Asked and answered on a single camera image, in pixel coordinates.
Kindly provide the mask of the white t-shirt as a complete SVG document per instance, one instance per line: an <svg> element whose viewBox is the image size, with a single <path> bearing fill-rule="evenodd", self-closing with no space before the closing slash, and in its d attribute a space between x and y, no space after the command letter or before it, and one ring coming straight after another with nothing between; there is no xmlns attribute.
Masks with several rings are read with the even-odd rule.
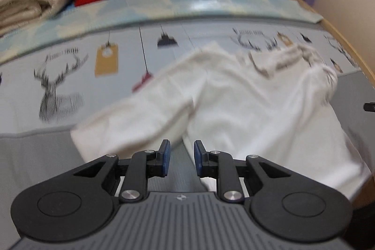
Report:
<svg viewBox="0 0 375 250"><path fill-rule="evenodd" d="M371 172L330 105L338 77L310 46L228 53L212 43L182 57L79 123L71 137L85 161L126 158L201 140L235 159L258 155L352 199Z"/></svg>

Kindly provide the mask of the deer print bed sheet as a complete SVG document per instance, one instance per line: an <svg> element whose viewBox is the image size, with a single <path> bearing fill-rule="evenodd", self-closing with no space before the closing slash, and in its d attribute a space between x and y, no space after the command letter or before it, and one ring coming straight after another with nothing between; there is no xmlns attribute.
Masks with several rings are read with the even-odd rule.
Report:
<svg viewBox="0 0 375 250"><path fill-rule="evenodd" d="M338 75L358 66L332 34L304 23L219 20L90 34L1 66L1 133L70 126L130 95L149 75L216 42L228 53L314 47Z"/></svg>

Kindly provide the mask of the light blue patterned mat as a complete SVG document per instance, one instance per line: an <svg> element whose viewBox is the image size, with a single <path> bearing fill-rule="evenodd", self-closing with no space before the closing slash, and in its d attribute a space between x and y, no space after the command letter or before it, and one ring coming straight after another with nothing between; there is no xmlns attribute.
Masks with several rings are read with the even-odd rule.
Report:
<svg viewBox="0 0 375 250"><path fill-rule="evenodd" d="M1 38L1 63L93 32L138 23L213 16L293 20L323 17L296 0L104 0L75 7Z"/></svg>

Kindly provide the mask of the wooden bed frame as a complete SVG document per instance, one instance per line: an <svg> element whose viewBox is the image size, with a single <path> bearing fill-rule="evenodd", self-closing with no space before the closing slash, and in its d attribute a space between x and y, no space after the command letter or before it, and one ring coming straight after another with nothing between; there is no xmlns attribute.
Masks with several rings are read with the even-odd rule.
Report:
<svg viewBox="0 0 375 250"><path fill-rule="evenodd" d="M303 0L296 0L301 7L305 10L317 13L310 5L308 5ZM327 19L323 18L320 21L320 25L328 31L337 41L341 44L341 46L349 53L349 55L354 59L354 61L359 65L364 75L370 81L372 86L375 85L374 79L374 72L370 69L370 67L366 64L360 54L356 51L356 49L350 44L350 42L334 27Z"/></svg>

